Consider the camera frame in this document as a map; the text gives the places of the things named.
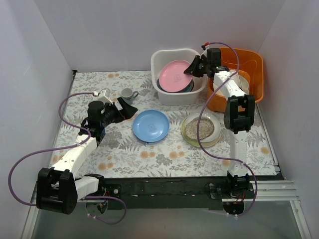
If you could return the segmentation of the teal embossed plate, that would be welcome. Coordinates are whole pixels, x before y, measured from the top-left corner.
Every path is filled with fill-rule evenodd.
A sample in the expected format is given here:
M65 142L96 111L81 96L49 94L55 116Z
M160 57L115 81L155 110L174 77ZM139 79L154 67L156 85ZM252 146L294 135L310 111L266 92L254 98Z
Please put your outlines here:
M168 93L187 93L193 89L194 81L190 78L158 79L157 87Z

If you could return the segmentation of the pink plate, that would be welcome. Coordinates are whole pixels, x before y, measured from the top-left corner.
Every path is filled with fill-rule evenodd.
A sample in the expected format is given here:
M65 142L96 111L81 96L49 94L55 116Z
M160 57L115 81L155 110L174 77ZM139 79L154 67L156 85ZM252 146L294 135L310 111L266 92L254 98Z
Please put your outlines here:
M190 66L185 60L174 60L168 63L159 74L160 87L169 93L184 92L192 80L192 76L184 71Z

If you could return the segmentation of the lavender blue plate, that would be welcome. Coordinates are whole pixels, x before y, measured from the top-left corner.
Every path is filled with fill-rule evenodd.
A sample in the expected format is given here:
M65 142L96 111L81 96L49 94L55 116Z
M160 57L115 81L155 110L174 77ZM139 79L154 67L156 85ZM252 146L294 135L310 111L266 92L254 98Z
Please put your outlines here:
M164 113L156 110L146 110L137 115L132 128L138 139L153 143L166 137L170 124Z

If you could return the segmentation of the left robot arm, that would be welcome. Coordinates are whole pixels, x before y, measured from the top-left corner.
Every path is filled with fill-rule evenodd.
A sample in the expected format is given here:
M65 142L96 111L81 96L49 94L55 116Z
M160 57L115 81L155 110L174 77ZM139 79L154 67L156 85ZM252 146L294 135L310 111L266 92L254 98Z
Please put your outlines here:
M37 208L70 214L78 200L87 196L95 199L105 196L103 176L87 174L80 179L76 176L84 161L103 140L105 128L112 123L131 119L138 111L122 98L118 98L118 102L122 109L118 109L110 99L89 103L87 117L80 124L75 147L50 168L42 168L38 173Z

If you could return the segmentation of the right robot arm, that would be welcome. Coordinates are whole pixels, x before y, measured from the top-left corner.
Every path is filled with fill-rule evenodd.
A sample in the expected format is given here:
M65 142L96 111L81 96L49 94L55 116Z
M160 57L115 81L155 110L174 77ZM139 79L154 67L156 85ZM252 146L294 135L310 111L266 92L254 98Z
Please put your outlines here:
M255 98L246 94L235 83L228 67L222 65L221 50L203 46L205 54L195 56L191 65L184 71L187 75L202 77L206 75L217 86L227 100L224 125L230 136L230 167L227 178L221 184L209 184L214 197L228 195L237 198L249 189L250 169L247 167L247 137L254 123Z

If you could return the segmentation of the orange plastic bin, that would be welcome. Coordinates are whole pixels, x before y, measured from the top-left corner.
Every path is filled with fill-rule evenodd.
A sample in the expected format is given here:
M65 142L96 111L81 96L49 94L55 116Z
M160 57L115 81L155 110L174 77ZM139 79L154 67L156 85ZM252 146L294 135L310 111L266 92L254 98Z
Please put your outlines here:
M255 103L259 103L264 97L264 69L263 58L256 52L234 48L239 57L239 76L244 77L249 83L249 94L254 95ZM235 54L228 47L220 47L221 62L230 70L237 69L237 59ZM207 83L208 99L213 93L213 83ZM216 93L209 104L208 109L213 112L224 113L226 109L226 99L221 93Z

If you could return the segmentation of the white plastic bin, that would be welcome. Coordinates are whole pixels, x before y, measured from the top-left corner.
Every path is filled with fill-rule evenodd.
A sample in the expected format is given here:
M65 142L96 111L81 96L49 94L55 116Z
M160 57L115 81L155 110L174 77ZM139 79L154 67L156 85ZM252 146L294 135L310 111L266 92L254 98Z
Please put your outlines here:
M199 53L190 48L181 48L173 50L159 50L151 56L151 76L152 84L158 93L159 102L166 106L191 105L195 103L199 95L207 86L207 77L194 77L194 87L191 92L186 93L168 93L162 91L157 86L160 72L165 65L174 60L185 60L192 62Z

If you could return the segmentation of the grey-blue mug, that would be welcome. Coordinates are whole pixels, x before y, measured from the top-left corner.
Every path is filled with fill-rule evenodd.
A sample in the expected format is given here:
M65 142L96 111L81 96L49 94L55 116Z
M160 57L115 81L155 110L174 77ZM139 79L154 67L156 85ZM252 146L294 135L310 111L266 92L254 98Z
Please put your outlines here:
M133 91L130 88L124 88L121 91L121 98L129 105L133 103L133 101L138 95L139 95L138 91Z

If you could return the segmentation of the white round dish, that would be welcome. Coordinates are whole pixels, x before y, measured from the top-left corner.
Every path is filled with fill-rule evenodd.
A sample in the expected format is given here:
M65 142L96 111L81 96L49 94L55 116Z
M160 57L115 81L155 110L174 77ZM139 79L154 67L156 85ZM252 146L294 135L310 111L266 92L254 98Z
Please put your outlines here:
M234 76L234 81L237 84L237 86L245 93L245 94L249 94L249 83L248 81L241 75L239 75L238 73Z

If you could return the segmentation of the speckled grey plate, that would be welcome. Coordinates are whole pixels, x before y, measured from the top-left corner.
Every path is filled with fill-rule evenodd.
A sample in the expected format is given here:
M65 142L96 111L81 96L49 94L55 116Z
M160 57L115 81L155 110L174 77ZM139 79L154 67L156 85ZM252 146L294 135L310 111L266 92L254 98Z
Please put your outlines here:
M210 119L202 118L199 122L199 129L197 129L198 118L193 119L185 126L185 134L191 139L205 139L211 136L214 132L214 124Z

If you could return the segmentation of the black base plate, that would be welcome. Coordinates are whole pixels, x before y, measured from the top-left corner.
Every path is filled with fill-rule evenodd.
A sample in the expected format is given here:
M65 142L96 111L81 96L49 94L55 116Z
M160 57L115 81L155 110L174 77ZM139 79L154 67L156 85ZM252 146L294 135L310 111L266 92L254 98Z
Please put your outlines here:
M231 189L225 176L105 178L102 192L85 197L90 201L108 200L109 210L127 209L208 209L222 210L223 200L237 195L253 199L253 184Z

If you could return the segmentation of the aluminium rail frame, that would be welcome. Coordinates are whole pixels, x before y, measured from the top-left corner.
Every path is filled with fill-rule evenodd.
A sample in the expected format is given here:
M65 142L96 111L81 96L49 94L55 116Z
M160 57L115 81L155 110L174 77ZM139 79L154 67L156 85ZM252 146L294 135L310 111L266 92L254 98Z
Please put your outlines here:
M31 209L24 239L309 239L299 197L292 181L260 181L257 198L245 198L241 217L209 210L218 202L186 195L200 208L127 211L97 210L98 201L80 201L70 215Z

